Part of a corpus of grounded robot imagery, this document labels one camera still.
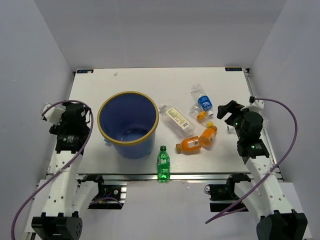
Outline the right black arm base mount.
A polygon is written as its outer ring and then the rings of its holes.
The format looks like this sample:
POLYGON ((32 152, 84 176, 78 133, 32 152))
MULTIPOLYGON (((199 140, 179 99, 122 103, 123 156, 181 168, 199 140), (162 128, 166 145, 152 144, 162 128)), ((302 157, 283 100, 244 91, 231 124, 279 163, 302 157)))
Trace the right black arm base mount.
POLYGON ((248 175, 243 173, 231 174, 224 184, 207 184, 204 192, 208 194, 210 211, 218 213, 236 202, 235 184, 240 182, 251 182, 248 175))

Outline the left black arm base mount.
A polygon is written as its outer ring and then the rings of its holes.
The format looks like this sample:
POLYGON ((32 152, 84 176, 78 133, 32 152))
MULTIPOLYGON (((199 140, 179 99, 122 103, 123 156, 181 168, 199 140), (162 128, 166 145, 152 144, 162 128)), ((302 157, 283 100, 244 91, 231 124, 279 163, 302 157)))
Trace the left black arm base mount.
POLYGON ((77 180, 77 193, 93 185, 95 196, 88 204, 90 210, 121 210, 124 205, 125 197, 122 196, 124 185, 107 184, 102 175, 87 174, 77 180))

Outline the clear bottle blue label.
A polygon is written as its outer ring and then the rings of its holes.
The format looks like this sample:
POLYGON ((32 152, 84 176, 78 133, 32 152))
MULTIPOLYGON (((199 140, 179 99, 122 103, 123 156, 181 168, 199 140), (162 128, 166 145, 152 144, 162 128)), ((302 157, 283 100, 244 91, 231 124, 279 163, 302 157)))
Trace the clear bottle blue label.
POLYGON ((203 87, 199 84, 196 83, 191 87, 190 90, 191 96, 194 98, 194 100, 202 107, 202 109, 210 116, 214 116, 214 111, 213 111, 213 105, 206 94, 205 90, 203 87))

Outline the green soda bottle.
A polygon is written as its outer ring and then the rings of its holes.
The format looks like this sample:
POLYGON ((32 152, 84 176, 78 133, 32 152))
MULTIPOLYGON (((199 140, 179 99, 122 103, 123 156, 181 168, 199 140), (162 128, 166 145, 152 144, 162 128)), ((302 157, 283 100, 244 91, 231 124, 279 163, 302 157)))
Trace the green soda bottle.
POLYGON ((170 177, 170 156, 167 153, 167 147, 162 145, 157 156, 157 180, 159 183, 169 182, 170 177))

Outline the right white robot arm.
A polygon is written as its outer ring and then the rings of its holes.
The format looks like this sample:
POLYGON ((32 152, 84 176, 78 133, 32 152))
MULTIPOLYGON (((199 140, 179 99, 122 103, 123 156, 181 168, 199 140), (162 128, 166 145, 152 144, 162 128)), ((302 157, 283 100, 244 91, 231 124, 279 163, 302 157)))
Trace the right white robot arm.
POLYGON ((261 139, 264 119, 260 111, 264 102, 251 97, 250 104, 243 106, 232 100, 217 108, 217 118, 225 120, 237 135, 237 152, 250 171, 246 174, 232 174, 216 195, 221 200, 233 199, 223 215, 236 212, 236 206, 243 204, 257 221, 256 234, 260 240, 302 240, 308 220, 304 213, 297 212, 282 191, 270 154, 261 139))

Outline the orange juice bottle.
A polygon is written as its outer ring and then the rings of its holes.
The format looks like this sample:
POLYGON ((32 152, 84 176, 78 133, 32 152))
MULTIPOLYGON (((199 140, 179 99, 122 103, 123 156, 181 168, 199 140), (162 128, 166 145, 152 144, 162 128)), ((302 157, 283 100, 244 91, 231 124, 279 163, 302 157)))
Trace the orange juice bottle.
POLYGON ((199 137, 199 143, 202 147, 209 147, 216 138, 218 128, 215 125, 207 128, 199 137))
POLYGON ((189 137, 184 139, 181 143, 175 145, 178 153, 191 153, 198 151, 201 148, 199 137, 189 137))

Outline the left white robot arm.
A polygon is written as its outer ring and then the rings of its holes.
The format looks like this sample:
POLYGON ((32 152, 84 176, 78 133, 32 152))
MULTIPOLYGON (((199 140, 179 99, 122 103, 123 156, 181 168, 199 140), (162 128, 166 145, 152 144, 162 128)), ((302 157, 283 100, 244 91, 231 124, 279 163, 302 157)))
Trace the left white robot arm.
POLYGON ((91 135, 86 115, 90 108, 80 102, 63 101, 64 109, 47 107, 43 117, 53 125, 49 132, 56 136, 54 175, 49 196, 40 216, 32 219, 31 227, 42 240, 77 240, 82 219, 73 210, 72 196, 76 174, 84 147, 91 135))

